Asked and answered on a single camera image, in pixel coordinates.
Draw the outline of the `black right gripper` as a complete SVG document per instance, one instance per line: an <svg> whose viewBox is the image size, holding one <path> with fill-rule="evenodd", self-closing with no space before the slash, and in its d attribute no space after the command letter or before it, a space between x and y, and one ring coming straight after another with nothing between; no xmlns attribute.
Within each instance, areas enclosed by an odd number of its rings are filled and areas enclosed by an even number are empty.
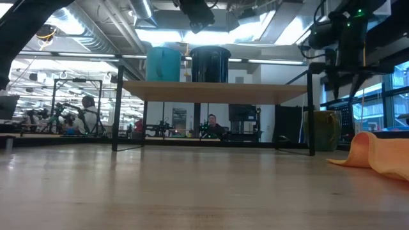
<svg viewBox="0 0 409 230"><path fill-rule="evenodd" d="M334 99L339 98L339 74L358 74L353 77L349 99L352 99L361 85L368 78L368 74L387 74L394 71L393 66L367 65L364 58L365 37L368 19L357 17L346 19L336 17L331 20L317 22L311 28L309 46L315 50L336 46L334 55L325 54L327 58L334 58L324 63L313 62L309 71L315 74L321 72L336 72L327 74L327 84L332 88Z"/></svg>

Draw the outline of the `olive green mug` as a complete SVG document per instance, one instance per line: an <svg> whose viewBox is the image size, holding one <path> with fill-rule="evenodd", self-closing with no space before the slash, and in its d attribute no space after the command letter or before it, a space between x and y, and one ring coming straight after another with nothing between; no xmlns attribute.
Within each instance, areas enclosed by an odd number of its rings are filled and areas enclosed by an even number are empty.
<svg viewBox="0 0 409 230"><path fill-rule="evenodd" d="M341 137L339 111L314 111L314 149L335 151Z"/></svg>

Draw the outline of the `black enamel mug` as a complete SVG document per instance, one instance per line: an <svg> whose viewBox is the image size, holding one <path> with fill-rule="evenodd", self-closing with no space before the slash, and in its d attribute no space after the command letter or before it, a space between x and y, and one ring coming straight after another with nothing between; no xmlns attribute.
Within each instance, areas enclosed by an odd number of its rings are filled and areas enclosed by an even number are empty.
<svg viewBox="0 0 409 230"><path fill-rule="evenodd" d="M228 83L231 53L224 47L201 46L189 53L192 58L192 82Z"/></svg>

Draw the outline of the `wooden shelf with black legs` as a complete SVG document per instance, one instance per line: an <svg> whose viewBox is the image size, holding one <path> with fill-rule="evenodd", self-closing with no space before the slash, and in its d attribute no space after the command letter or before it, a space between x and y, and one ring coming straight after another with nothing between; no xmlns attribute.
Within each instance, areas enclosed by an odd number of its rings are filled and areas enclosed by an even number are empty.
<svg viewBox="0 0 409 230"><path fill-rule="evenodd" d="M275 148L275 149L308 149L309 156L316 154L314 134L314 105L313 105L313 80L309 70L302 72L294 79L306 76L305 86L292 86L290 84L228 84L214 82L161 82L161 81L124 81L125 72L130 70L124 66L118 69L118 84L116 88L116 101L114 124L112 127L111 149L118 150L119 118L121 110L122 89L126 89L134 96L144 100L144 112L148 110L148 102L183 102L183 103L209 103L209 104L251 104L251 105L279 105L307 94L307 112L309 121L309 144L269 144L260 142L217 142L209 140L210 147L225 148Z"/></svg>

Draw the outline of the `black cabinet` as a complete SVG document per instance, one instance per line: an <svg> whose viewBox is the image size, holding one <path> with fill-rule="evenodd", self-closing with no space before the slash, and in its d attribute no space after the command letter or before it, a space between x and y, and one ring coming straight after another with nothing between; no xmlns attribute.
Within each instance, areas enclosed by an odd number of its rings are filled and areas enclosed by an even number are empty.
<svg viewBox="0 0 409 230"><path fill-rule="evenodd" d="M299 143L303 107L275 106L273 142Z"/></svg>

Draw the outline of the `orange cloth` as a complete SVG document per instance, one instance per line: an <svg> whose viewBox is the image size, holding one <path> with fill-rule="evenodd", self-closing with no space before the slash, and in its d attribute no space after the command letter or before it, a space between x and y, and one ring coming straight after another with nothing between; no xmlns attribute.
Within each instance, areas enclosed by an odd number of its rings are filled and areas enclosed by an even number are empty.
<svg viewBox="0 0 409 230"><path fill-rule="evenodd" d="M328 158L327 162L368 168L382 176L409 182L409 139L381 139L374 133L360 132L352 139L345 160Z"/></svg>

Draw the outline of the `black monitor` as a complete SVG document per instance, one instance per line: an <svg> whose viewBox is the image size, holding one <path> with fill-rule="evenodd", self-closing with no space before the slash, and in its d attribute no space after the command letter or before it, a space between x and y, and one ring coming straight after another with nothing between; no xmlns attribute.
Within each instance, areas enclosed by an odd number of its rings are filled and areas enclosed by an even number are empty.
<svg viewBox="0 0 409 230"><path fill-rule="evenodd" d="M255 122L257 120L256 106L229 104L229 120Z"/></svg>

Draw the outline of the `person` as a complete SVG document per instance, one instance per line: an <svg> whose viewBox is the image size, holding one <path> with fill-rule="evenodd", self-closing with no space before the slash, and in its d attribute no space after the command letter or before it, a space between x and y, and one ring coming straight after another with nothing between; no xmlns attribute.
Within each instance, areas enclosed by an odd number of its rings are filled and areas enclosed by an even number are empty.
<svg viewBox="0 0 409 230"><path fill-rule="evenodd" d="M226 134L226 130L217 123L217 118L214 114L208 116L208 128L205 134L218 139L223 139Z"/></svg>
<svg viewBox="0 0 409 230"><path fill-rule="evenodd" d="M83 107L82 114L74 119L73 130L79 135L91 134L98 123L96 115L98 110L95 107L94 98L91 96L84 96L81 102Z"/></svg>

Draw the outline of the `light blue mug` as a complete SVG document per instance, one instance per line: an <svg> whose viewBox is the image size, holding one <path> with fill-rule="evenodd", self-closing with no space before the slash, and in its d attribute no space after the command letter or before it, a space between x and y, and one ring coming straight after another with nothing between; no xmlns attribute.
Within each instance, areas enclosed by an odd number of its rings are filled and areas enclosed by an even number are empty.
<svg viewBox="0 0 409 230"><path fill-rule="evenodd" d="M181 53L167 47L153 47L146 57L147 81L180 81Z"/></svg>

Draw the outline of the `black background robot frame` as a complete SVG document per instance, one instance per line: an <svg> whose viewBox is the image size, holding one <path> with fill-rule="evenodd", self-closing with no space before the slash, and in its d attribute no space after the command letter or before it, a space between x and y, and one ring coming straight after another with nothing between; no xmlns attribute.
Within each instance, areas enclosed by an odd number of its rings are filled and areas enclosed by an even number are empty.
<svg viewBox="0 0 409 230"><path fill-rule="evenodd" d="M98 90L98 99L97 99L97 111L91 111L87 108L80 108L77 106L74 106L72 104L69 104L67 102L65 103L55 103L56 100L56 92L59 88L61 88L66 82L76 82L76 83L87 83L87 82L98 82L100 84L100 86L97 88ZM66 108L71 108L77 111L78 113L78 118L82 121L83 125L84 125L84 129L85 129L85 135L91 135L93 134L95 137L98 137L100 135L102 135L105 132L105 128L102 124L102 121L100 119L101 115L100 115L100 106L101 106L101 99L102 99L102 85L103 82L101 80L87 80L85 78L74 78L74 79L55 79L54 80L54 86L53 86L53 94L52 94L52 106L51 106L51 112L50 114L52 115L52 119L50 119L49 124L52 125L53 122L56 123L56 126L59 125L59 120L58 118L61 116L62 112L66 109ZM86 123L85 120L85 113L91 113L94 114L96 116L96 123L94 125L94 127L90 130L88 127L88 124Z"/></svg>

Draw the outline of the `black aluminium table frame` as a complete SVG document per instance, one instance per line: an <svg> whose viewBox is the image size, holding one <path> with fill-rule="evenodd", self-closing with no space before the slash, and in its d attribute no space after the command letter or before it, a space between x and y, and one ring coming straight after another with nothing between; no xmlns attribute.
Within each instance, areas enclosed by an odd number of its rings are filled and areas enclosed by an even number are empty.
<svg viewBox="0 0 409 230"><path fill-rule="evenodd" d="M0 148L5 147L6 139L13 140L13 147L52 146L62 144L111 144L112 139L95 137L62 137L59 135L28 134L22 137L19 134L0 133ZM225 147L225 148L275 148L275 149L307 149L307 144L271 142L222 142L219 140L195 141L193 139L118 139L118 144L157 145L157 146L193 146L193 147Z"/></svg>

